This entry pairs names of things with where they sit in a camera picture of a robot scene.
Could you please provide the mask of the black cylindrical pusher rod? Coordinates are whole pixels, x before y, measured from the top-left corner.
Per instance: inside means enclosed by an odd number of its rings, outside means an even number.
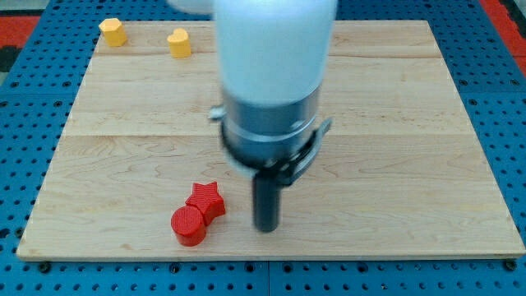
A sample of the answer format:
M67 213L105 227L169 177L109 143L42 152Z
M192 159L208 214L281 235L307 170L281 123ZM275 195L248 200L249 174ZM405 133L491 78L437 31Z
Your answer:
M260 171L252 179L253 222L258 231L269 233L278 227L280 191L273 174Z

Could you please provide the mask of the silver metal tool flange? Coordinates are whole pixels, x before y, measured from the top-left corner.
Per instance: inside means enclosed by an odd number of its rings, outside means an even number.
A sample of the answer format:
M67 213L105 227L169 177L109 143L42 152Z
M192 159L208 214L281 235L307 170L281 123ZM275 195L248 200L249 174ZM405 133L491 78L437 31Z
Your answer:
M222 93L209 119L220 124L222 145L236 164L254 177L266 176L280 186L295 183L312 165L332 120L315 127L320 88L292 102L264 106Z

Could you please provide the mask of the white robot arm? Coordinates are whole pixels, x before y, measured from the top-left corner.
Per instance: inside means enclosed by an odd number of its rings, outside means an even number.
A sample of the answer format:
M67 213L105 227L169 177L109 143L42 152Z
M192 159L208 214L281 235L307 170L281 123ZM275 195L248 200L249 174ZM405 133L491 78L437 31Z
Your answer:
M332 121L316 123L337 3L331 0L170 0L211 15L219 55L225 153L252 179L253 224L274 231L280 192L316 158Z

